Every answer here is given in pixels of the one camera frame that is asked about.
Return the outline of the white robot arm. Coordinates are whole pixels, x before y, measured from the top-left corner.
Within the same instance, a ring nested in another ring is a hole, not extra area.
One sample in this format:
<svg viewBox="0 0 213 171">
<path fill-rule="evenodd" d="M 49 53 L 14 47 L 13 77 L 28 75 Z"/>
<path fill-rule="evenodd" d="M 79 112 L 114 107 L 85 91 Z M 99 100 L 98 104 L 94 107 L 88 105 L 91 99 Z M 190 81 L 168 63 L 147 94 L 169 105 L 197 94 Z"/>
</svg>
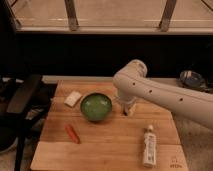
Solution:
<svg viewBox="0 0 213 171">
<path fill-rule="evenodd" d="M 117 99 L 129 110 L 143 98 L 213 130 L 213 94 L 150 80 L 141 60 L 131 60 L 113 76 Z"/>
</svg>

